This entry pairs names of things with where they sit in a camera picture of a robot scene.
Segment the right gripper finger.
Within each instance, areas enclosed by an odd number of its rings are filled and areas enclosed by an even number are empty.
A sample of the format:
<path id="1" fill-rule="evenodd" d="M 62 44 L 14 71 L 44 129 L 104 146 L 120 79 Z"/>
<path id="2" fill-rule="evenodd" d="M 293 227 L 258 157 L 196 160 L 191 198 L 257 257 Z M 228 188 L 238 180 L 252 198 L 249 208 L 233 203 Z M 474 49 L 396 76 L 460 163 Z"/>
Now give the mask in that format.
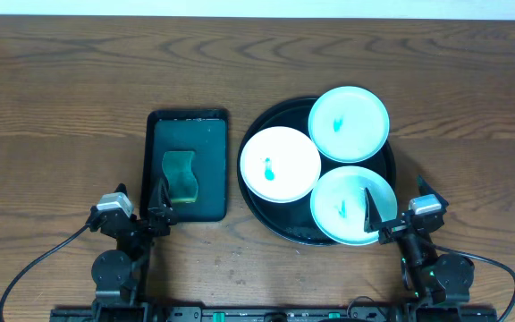
<path id="1" fill-rule="evenodd" d="M 379 231 L 382 227 L 382 218 L 376 207 L 376 203 L 368 188 L 364 189 L 365 192 L 365 219 L 364 219 L 364 232 L 372 233 Z"/>
<path id="2" fill-rule="evenodd" d="M 417 182 L 420 196 L 434 195 L 443 207 L 449 206 L 449 202 L 434 190 L 421 175 L 418 176 Z"/>

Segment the green yellow sponge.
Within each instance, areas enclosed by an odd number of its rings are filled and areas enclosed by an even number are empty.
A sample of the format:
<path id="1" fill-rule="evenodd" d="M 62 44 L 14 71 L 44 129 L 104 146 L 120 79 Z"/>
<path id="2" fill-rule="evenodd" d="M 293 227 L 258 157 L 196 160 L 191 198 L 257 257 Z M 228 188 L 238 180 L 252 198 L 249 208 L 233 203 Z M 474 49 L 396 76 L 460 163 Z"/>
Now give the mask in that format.
<path id="1" fill-rule="evenodd" d="M 194 156 L 194 151 L 167 151 L 163 156 L 162 168 L 172 203 L 193 203 L 198 198 L 198 181 L 192 170 Z"/>

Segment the mint green plate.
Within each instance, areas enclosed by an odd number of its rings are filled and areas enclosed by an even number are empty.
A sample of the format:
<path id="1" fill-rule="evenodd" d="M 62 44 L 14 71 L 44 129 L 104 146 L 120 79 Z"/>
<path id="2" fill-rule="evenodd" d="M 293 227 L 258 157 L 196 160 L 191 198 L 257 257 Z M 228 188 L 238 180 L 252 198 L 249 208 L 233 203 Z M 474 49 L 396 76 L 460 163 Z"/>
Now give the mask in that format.
<path id="1" fill-rule="evenodd" d="M 367 89 L 343 86 L 319 97 L 308 116 L 309 137 L 325 157 L 340 163 L 371 158 L 388 139 L 384 103 Z"/>
<path id="2" fill-rule="evenodd" d="M 365 191 L 370 192 L 384 221 L 397 216 L 395 193 L 382 176 L 360 166 L 341 166 L 324 174 L 311 193 L 311 214 L 319 230 L 350 246 L 376 242 L 377 232 L 364 231 Z"/>

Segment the white plate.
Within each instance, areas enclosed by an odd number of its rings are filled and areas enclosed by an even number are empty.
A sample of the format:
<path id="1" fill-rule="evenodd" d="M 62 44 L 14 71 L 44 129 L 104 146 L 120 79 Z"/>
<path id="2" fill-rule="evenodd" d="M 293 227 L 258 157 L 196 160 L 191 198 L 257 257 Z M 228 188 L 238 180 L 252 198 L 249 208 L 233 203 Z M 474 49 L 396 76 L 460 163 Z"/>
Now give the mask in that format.
<path id="1" fill-rule="evenodd" d="M 321 175 L 321 157 L 306 134 L 275 126 L 248 140 L 239 169 L 246 186 L 261 199 L 289 203 L 313 190 Z"/>

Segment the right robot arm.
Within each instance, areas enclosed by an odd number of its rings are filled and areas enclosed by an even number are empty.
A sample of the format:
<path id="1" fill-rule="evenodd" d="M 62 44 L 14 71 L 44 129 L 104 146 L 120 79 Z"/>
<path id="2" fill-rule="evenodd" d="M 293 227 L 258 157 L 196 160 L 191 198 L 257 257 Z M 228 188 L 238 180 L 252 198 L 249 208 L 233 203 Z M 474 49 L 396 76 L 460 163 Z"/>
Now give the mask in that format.
<path id="1" fill-rule="evenodd" d="M 364 231 L 378 233 L 381 244 L 395 243 L 404 259 L 404 275 L 411 281 L 415 298 L 409 309 L 454 307 L 470 299 L 474 264 L 461 255 L 436 252 L 430 234 L 444 225 L 449 203 L 422 178 L 418 177 L 419 196 L 409 209 L 391 220 L 383 220 L 375 200 L 364 190 L 366 203 Z"/>

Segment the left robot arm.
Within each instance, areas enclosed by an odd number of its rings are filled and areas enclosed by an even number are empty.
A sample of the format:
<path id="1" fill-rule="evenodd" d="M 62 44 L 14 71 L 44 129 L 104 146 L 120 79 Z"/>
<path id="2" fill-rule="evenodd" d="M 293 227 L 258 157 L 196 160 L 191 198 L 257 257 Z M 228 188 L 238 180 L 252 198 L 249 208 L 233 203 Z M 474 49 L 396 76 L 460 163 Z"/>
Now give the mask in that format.
<path id="1" fill-rule="evenodd" d="M 145 300 L 154 239 L 168 235 L 178 222 L 164 177 L 154 184 L 147 202 L 147 214 L 134 215 L 126 186 L 121 183 L 90 210 L 89 230 L 116 240 L 116 248 L 99 255 L 91 269 L 96 301 L 102 306 L 135 307 Z"/>

